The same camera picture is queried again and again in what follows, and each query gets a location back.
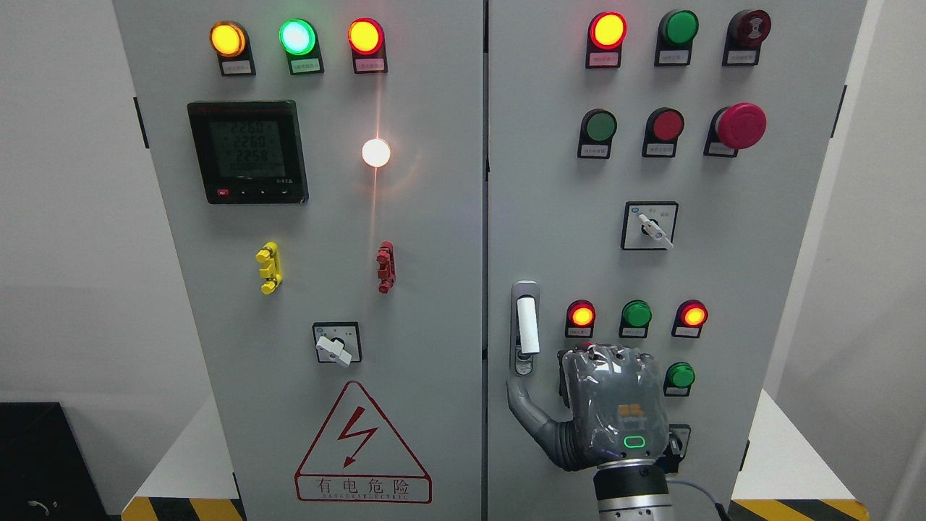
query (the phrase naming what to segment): white handle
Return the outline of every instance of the white handle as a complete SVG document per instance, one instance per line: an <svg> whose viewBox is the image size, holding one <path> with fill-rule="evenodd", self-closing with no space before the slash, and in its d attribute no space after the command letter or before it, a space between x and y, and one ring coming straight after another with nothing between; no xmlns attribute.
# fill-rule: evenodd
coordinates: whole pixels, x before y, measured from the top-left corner
<svg viewBox="0 0 926 521"><path fill-rule="evenodd" d="M521 336L521 353L540 352L540 338L537 333L537 306L533 297L518 299L518 330Z"/></svg>
<svg viewBox="0 0 926 521"><path fill-rule="evenodd" d="M669 240L669 236L666 235L666 233L662 231L662 228L660 228L658 224L653 222L652 219L646 217L642 213L638 215L637 217L639 217L640 222L643 223L643 231L646 232L647 235L653 237L653 240L659 243L662 243L662 245L665 246L666 249L675 248L672 245L672 241Z"/></svg>

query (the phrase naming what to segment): white indicator light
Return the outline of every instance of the white indicator light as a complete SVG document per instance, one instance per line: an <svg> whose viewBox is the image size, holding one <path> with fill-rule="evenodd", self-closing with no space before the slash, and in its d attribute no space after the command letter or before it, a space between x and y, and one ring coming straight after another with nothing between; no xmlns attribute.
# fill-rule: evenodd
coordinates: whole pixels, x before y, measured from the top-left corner
<svg viewBox="0 0 926 521"><path fill-rule="evenodd" d="M379 137L374 137L363 144L360 155L363 157L363 162L367 163L369 166L380 168L382 165L389 162L389 158L393 155L393 152L389 148L388 143Z"/></svg>

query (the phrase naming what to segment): lightning bolt symbol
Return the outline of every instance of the lightning bolt symbol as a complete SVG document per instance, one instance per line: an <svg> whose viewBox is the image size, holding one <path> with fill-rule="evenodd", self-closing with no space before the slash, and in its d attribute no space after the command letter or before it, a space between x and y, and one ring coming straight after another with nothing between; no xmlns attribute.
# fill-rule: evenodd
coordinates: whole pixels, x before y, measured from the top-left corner
<svg viewBox="0 0 926 521"><path fill-rule="evenodd" d="M347 425L344 426L344 430L342 430L341 434L338 436L338 439L348 439L348 438L353 438L356 436L367 435L367 437L363 438L363 441L360 442L360 446L357 447L357 450L354 451L353 454L344 458L344 468L347 468L348 465L356 461L354 459L354 456L356 456L357 453L360 452L360 449L363 449L363 446L367 444L369 439L373 437L373 434L376 433L376 429L379 428L379 427L373 427L373 428L369 428L366 430L358 430L357 432L352 432L350 434L347 434L347 432L351 429L351 427L354 426L357 420L360 419L360 416L363 415L364 411L366 411L366 409L364 409L363 407L357 407L357 409L354 410L354 414L351 415L350 420L347 421Z"/></svg>

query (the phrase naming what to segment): yellow black hazard stripe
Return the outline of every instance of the yellow black hazard stripe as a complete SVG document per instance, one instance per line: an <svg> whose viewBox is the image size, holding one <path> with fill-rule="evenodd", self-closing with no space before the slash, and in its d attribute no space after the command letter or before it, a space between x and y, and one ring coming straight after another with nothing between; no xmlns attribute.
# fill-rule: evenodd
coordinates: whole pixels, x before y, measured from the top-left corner
<svg viewBox="0 0 926 521"><path fill-rule="evenodd" d="M854 500L737 500L732 521L870 521ZM134 498L122 521L247 521L241 500Z"/></svg>
<svg viewBox="0 0 926 521"><path fill-rule="evenodd" d="M732 521L870 521L868 510L855 500L736 500Z"/></svg>
<svg viewBox="0 0 926 521"><path fill-rule="evenodd" d="M247 521L241 500L134 498L122 521Z"/></svg>

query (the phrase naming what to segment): gray metal panel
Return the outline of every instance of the gray metal panel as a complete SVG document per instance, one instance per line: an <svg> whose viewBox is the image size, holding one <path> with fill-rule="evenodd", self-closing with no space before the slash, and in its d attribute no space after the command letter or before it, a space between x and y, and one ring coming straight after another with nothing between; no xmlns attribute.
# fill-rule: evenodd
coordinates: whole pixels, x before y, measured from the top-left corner
<svg viewBox="0 0 926 521"><path fill-rule="evenodd" d="M674 8L700 18L692 64L654 68L659 20ZM722 68L724 34L739 10L765 8L770 38L757 67ZM862 0L768 5L745 1L490 3L489 388L490 519L595 519L592 474L549 463L507 409L510 288L535 280L543 351L528 387L558 419L556 351L567 306L589 299L595 340L618 340L632 299L653 308L649 338L625 339L696 372L690 398L669 398L673 423L693 432L680 476L730 499L797 251L814 195ZM628 20L619 70L583 67L592 17ZM763 107L765 137L737 159L702 155L715 111L740 101ZM660 107L680 110L675 159L643 159L644 124ZM610 160L576 159L585 112L618 118ZM681 203L672 251L622 251L626 201ZM673 338L680 303L701 299L710 318L700 339ZM677 516L715 519L703 497L672 488Z"/></svg>
<svg viewBox="0 0 926 521"><path fill-rule="evenodd" d="M248 518L477 518L482 2L114 3ZM385 30L388 74L352 71L345 36L362 16ZM289 75L277 33L293 17L319 32L324 74ZM219 75L208 33L221 19L248 30L256 77ZM296 101L305 206L206 203L186 104L253 99ZM393 159L374 179L359 151L377 131ZM271 239L285 280L266 297L254 254ZM374 276L382 240L397 260L386 296ZM317 363L311 324L353 320L363 363ZM350 379L429 471L432 504L296 499L295 471Z"/></svg>

